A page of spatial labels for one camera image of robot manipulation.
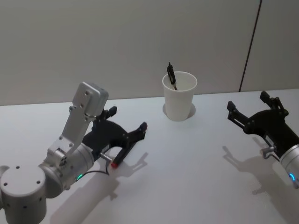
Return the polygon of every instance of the table surface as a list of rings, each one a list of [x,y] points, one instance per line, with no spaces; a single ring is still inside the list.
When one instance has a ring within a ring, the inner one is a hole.
[[[299,90],[268,91],[290,112],[299,133]],[[258,92],[194,96],[196,113],[183,122],[163,113],[164,98],[109,100],[111,118],[127,131],[148,123],[111,176],[89,174],[47,200],[42,224],[292,224],[299,220],[299,191],[265,142],[227,120],[232,100],[247,116],[267,109]],[[0,164],[40,164],[60,135],[70,103],[0,107]],[[100,168],[96,162],[93,169]],[[4,211],[0,223],[5,224]]]

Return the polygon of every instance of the black pen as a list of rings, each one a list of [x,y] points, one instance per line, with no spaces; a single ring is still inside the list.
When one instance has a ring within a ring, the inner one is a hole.
[[[172,64],[170,64],[170,62],[168,62],[168,67],[167,67],[167,73],[168,73],[168,77],[170,80],[171,85],[173,85],[175,90],[177,89],[177,81],[176,81],[176,77],[174,76],[174,71],[173,71],[173,66]]]

